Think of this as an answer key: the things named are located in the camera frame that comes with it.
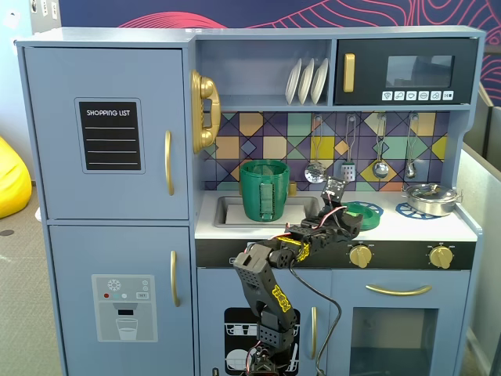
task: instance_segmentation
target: microwave handle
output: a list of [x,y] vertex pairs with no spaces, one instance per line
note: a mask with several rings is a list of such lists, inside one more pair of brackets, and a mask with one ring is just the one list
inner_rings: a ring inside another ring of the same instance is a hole
[[355,86],[355,54],[344,54],[344,92],[353,92]]

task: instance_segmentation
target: silver pot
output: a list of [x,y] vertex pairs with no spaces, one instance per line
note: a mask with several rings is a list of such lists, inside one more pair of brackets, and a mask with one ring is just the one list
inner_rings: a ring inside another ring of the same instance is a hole
[[443,217],[454,211],[456,202],[463,200],[455,190],[438,184],[417,184],[405,190],[407,204],[423,213]]

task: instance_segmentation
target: green pitcher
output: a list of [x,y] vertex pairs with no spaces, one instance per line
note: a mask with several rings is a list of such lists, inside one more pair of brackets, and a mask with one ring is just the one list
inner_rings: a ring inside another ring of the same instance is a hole
[[271,222],[283,214],[289,188],[289,166],[271,159],[250,161],[240,169],[243,209],[250,219]]

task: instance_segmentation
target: pot lid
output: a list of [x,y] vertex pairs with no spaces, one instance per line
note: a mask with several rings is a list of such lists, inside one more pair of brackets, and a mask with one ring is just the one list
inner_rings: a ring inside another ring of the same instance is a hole
[[410,197],[420,201],[430,201],[437,203],[447,203],[455,201],[458,197],[455,190],[450,190],[438,184],[418,184],[407,188]]

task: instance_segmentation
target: sink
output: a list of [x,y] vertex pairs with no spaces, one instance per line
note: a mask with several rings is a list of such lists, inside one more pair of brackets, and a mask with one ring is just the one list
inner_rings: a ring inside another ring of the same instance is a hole
[[220,197],[214,217],[214,226],[283,228],[285,222],[299,224],[303,215],[312,217],[318,215],[319,210],[319,201],[315,197],[288,197],[280,219],[274,222],[255,222],[245,216],[242,197]]

